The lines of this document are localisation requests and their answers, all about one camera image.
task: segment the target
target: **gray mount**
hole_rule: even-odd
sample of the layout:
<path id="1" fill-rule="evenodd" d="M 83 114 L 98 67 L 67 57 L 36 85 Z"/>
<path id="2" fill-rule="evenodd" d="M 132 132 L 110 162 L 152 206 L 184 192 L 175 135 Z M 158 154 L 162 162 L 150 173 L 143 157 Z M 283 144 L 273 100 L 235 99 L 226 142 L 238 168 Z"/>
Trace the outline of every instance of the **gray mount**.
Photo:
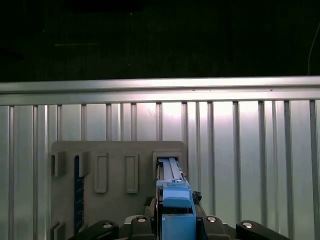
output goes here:
<path id="1" fill-rule="evenodd" d="M 181 141 L 57 141 L 49 154 L 51 172 L 51 240 L 74 235 L 75 158 L 83 177 L 83 219 L 80 231 L 98 221 L 121 225 L 126 217 L 143 215 L 145 200 L 156 193 L 156 163 L 177 157 L 188 172 Z"/>

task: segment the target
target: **rectangular slot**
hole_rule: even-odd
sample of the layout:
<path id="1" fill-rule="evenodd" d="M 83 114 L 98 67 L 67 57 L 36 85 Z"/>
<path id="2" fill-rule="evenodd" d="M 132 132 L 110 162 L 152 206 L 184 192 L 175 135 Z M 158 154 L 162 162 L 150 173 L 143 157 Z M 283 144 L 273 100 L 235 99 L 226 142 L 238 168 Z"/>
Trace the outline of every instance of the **rectangular slot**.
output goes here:
<path id="1" fill-rule="evenodd" d="M 73 211 L 73 229 L 77 234 L 84 225 L 84 178 L 79 174 L 80 158 L 74 157 L 74 211 Z"/>
<path id="2" fill-rule="evenodd" d="M 51 175 L 60 177 L 66 173 L 66 152 L 55 152 L 49 155 Z"/>
<path id="3" fill-rule="evenodd" d="M 96 155 L 94 161 L 94 191 L 98 194 L 104 194 L 108 189 L 108 154 L 100 153 Z"/>
<path id="4" fill-rule="evenodd" d="M 138 153 L 129 153 L 125 157 L 125 191 L 127 194 L 138 192 Z"/>
<path id="5" fill-rule="evenodd" d="M 55 166 L 56 166 L 56 156 L 51 155 L 51 176 L 55 175 Z"/>
<path id="6" fill-rule="evenodd" d="M 58 222 L 51 228 L 51 240 L 65 240 L 66 239 L 66 225 Z"/>

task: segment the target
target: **robotic arm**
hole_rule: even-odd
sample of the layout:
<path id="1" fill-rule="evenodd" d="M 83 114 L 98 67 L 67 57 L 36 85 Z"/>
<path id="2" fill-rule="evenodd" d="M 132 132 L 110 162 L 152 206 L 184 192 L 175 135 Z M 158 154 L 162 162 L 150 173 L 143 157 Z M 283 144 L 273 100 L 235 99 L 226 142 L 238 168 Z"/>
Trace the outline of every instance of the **robotic arm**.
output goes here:
<path id="1" fill-rule="evenodd" d="M 122 226 L 99 221 L 69 240 L 289 240 L 261 224 L 245 220 L 235 228 L 207 216 L 174 157 L 158 158 L 155 197 L 144 215 L 129 216 Z"/>

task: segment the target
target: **white cable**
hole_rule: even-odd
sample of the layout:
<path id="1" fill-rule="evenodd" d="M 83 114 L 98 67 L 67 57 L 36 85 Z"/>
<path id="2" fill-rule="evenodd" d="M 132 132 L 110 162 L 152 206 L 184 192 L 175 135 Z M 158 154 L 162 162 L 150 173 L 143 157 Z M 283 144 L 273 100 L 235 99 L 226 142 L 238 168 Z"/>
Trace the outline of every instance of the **white cable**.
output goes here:
<path id="1" fill-rule="evenodd" d="M 310 52 L 309 52 L 309 57 L 308 57 L 308 75 L 310 75 L 310 59 L 311 59 L 311 53 L 312 53 L 312 49 L 314 48 L 315 41 L 316 41 L 316 38 L 317 38 L 317 35 L 318 35 L 318 32 L 319 32 L 319 29 L 320 29 L 320 21 L 319 21 L 319 24 L 318 24 L 318 28 L 316 29 L 316 32 L 315 32 L 315 35 L 314 35 L 314 38 L 313 38 L 312 45 L 311 45 L 311 47 L 310 47 Z"/>

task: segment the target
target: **dark background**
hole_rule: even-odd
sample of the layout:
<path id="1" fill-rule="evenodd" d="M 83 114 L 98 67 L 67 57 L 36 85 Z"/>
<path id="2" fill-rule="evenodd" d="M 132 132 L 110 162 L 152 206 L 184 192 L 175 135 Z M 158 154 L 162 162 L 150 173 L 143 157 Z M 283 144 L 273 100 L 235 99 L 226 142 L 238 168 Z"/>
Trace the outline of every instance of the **dark background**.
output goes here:
<path id="1" fill-rule="evenodd" d="M 305 76 L 320 21 L 319 0 L 1 2 L 1 82 Z"/>

